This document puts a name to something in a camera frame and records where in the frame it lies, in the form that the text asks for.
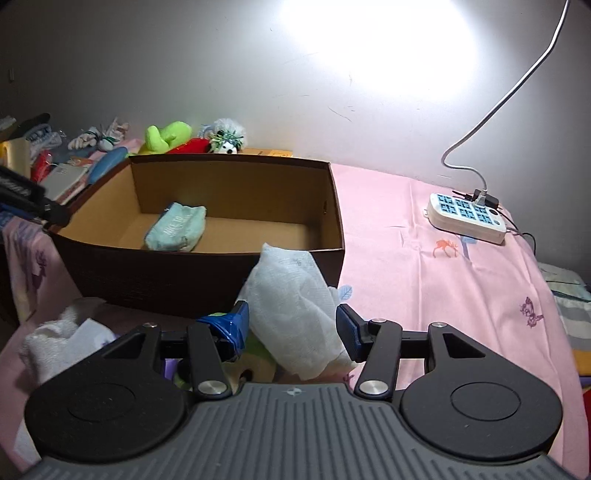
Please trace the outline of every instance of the butterfly print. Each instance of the butterfly print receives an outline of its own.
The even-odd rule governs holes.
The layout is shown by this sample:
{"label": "butterfly print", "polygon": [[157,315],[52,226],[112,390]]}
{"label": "butterfly print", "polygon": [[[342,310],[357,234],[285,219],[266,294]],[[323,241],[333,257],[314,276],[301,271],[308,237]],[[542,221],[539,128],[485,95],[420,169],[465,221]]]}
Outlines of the butterfly print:
{"label": "butterfly print", "polygon": [[521,306],[519,310],[523,315],[527,317],[527,325],[530,328],[535,327],[540,320],[544,320],[544,315],[535,314],[534,304],[532,303],[531,298],[529,297],[525,298],[525,303]]}

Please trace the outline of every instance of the red stuffed toy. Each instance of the red stuffed toy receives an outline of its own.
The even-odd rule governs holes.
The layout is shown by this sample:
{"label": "red stuffed toy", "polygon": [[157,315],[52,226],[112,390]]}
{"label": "red stuffed toy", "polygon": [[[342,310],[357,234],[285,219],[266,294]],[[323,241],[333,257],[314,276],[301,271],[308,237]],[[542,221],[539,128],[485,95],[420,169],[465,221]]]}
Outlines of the red stuffed toy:
{"label": "red stuffed toy", "polygon": [[209,140],[206,138],[192,138],[187,143],[173,148],[167,153],[207,153],[209,152]]}

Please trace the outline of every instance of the black circular pad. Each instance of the black circular pad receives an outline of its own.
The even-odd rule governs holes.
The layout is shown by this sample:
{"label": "black circular pad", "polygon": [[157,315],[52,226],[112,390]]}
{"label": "black circular pad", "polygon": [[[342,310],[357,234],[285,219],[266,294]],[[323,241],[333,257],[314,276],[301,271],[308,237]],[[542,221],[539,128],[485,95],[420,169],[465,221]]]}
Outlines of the black circular pad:
{"label": "black circular pad", "polygon": [[135,403],[134,393],[123,385],[97,383],[76,390],[68,411],[80,420],[107,421],[125,415]]}
{"label": "black circular pad", "polygon": [[117,462],[171,436],[186,416],[184,394],[145,363],[99,352],[35,390],[25,422],[39,453]]}
{"label": "black circular pad", "polygon": [[517,393],[504,385],[474,382],[453,391],[452,405],[471,419],[495,421],[511,417],[521,405],[521,400]]}
{"label": "black circular pad", "polygon": [[499,462],[547,451],[562,420],[548,385],[492,352],[436,363],[409,385],[400,411],[433,447]]}

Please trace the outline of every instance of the white wall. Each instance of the white wall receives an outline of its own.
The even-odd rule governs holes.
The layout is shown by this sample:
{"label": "white wall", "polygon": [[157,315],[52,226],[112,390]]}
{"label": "white wall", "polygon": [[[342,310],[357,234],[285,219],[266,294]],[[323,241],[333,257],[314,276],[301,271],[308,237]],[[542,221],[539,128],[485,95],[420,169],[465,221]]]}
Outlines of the white wall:
{"label": "white wall", "polygon": [[[68,133],[118,115],[136,134],[231,116],[256,147],[472,190],[477,178],[444,169],[441,153],[546,48],[561,8],[561,0],[12,0],[0,11],[0,113],[48,111]],[[590,85],[591,11],[573,0],[546,64],[449,158],[483,171],[490,192],[536,235],[540,260],[589,281]]]}

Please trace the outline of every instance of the white cable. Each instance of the white cable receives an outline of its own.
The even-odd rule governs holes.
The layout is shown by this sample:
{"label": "white cable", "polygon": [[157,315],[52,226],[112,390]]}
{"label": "white cable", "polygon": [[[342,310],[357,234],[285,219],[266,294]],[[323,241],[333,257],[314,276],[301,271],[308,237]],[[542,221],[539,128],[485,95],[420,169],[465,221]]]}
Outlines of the white cable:
{"label": "white cable", "polygon": [[554,50],[554,46],[556,45],[556,41],[558,40],[558,35],[560,35],[560,31],[562,30],[562,26],[564,25],[564,19],[566,18],[566,12],[569,10],[569,5],[570,5],[570,0],[566,0],[564,2],[562,16],[560,17],[560,20],[558,21],[558,26],[556,26],[556,30],[554,32],[554,36],[552,37],[552,41],[550,42],[550,45],[548,46],[546,51],[542,54],[542,56],[531,66],[531,68],[525,73],[525,75],[523,75],[523,77],[521,77],[519,82],[517,82],[515,84],[515,86],[511,90],[509,90],[509,92],[507,92],[507,94],[501,100],[499,100],[499,102],[492,108],[492,110],[490,112],[488,112],[482,120],[480,120],[480,122],[477,124],[477,126],[475,126],[472,130],[470,130],[466,135],[464,135],[460,140],[458,140],[456,143],[454,143],[451,147],[449,147],[444,152],[443,156],[441,157],[441,163],[443,164],[444,167],[453,168],[454,170],[469,170],[469,171],[473,171],[476,175],[478,175],[480,177],[480,179],[482,180],[482,184],[483,184],[482,193],[484,193],[484,194],[486,194],[487,188],[486,188],[486,180],[484,179],[484,176],[482,176],[482,173],[480,173],[474,167],[465,167],[465,166],[461,166],[461,165],[450,165],[449,163],[446,163],[446,158],[457,147],[462,145],[465,141],[467,141],[470,137],[472,137],[476,132],[478,132],[484,126],[484,124],[487,123],[495,113],[497,113],[499,108],[501,108],[503,105],[505,105],[507,103],[507,100],[509,100],[515,94],[515,92],[521,88],[521,86],[526,82],[526,80],[528,78],[531,77],[531,75],[538,69],[538,67],[540,65],[542,65],[542,63],[544,63],[544,60],[546,58],[548,58],[548,56],[550,55],[552,50]]}

